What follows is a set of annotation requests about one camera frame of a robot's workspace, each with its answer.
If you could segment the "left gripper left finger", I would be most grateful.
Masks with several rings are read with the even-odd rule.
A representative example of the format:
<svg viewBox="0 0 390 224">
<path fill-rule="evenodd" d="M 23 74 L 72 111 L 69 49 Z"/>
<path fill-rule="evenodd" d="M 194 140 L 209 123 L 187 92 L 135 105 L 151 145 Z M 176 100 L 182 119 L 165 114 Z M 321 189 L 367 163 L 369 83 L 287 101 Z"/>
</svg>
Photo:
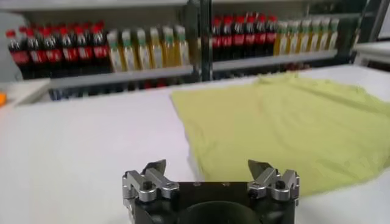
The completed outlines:
<svg viewBox="0 0 390 224">
<path fill-rule="evenodd" d="M 164 176 L 166 160 L 147 163 L 141 173 L 129 170 L 122 176 L 122 198 L 124 203 L 139 199 L 143 203 L 155 201 L 158 197 L 173 199 L 179 195 L 180 184 Z"/>
</svg>

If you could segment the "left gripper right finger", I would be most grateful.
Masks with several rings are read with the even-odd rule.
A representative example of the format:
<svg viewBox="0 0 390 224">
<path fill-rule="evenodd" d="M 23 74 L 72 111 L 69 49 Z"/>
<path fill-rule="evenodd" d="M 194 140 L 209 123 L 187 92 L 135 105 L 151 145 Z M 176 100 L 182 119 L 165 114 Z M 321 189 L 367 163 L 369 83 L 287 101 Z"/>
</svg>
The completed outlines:
<svg viewBox="0 0 390 224">
<path fill-rule="evenodd" d="M 247 163 L 253 177 L 253 181 L 247 184 L 247 191 L 251 198 L 270 197 L 281 202 L 298 202 L 300 177 L 295 170 L 287 169 L 284 173 L 280 173 L 269 163 L 251 159 Z"/>
</svg>

